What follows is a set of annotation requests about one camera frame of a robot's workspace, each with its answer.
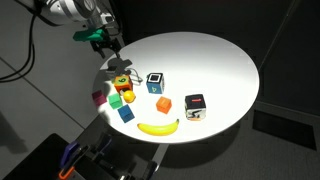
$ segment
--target floor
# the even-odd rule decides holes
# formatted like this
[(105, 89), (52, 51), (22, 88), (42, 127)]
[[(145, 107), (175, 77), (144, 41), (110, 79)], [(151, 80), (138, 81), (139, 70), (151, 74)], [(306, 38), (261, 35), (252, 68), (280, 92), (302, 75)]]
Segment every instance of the floor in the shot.
[[(3, 0), (0, 17), (2, 77), (19, 69), (25, 61), (31, 15), (12, 0)], [(92, 122), (101, 123), (96, 118), (91, 92), (104, 60), (89, 44), (72, 40), (78, 30), (79, 23), (52, 28), (36, 21), (34, 69), (25, 79), (0, 84), (0, 179), (51, 133), (71, 142), (84, 128), (95, 127)], [(318, 116), (259, 101), (254, 108), (312, 125), (319, 147)], [(154, 179), (320, 179), (319, 150), (253, 130), (252, 120), (250, 112), (218, 136), (170, 146)], [(120, 143), (113, 163), (122, 170), (135, 164), (132, 173), (142, 175), (157, 146), (114, 133)], [(127, 149), (131, 153), (123, 155), (121, 152)]]

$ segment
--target dark background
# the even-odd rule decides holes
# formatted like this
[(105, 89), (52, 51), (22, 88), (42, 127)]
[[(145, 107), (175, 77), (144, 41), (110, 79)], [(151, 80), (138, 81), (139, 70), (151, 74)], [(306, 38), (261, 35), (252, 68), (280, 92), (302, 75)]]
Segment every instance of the dark background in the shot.
[[(292, 0), (113, 0), (127, 44), (193, 31), (238, 45), (261, 66)], [(258, 100), (320, 115), (320, 3), (301, 0), (260, 73)]]

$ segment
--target green block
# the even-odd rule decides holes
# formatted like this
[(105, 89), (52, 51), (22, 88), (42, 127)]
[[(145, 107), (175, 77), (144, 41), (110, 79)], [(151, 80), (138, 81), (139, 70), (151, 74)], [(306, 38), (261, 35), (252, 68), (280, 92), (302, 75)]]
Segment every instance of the green block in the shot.
[(108, 96), (108, 102), (112, 109), (117, 109), (122, 107), (122, 99), (118, 93)]

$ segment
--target blue block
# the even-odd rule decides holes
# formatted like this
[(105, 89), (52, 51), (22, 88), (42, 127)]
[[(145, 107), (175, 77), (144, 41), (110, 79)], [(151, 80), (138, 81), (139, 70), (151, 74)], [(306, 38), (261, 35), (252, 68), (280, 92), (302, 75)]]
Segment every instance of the blue block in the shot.
[(119, 115), (124, 123), (129, 122), (134, 119), (134, 115), (129, 107), (129, 105), (124, 105), (118, 109)]
[(163, 73), (150, 73), (147, 78), (147, 88), (149, 93), (162, 94), (164, 91)]

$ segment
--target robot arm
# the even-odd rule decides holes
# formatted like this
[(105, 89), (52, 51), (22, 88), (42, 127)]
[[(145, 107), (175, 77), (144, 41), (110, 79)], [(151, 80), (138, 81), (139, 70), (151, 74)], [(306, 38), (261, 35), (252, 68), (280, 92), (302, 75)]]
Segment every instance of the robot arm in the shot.
[(75, 41), (90, 41), (94, 51), (105, 57), (102, 48), (112, 49), (116, 54), (121, 49), (117, 39), (111, 39), (106, 28), (114, 22), (110, 12), (102, 12), (100, 0), (15, 0), (36, 14), (50, 26), (72, 22), (86, 22), (88, 30), (76, 32)]
[(89, 28), (100, 28), (110, 13), (101, 12), (96, 0), (15, 0), (30, 12), (37, 13), (51, 26), (87, 21)]

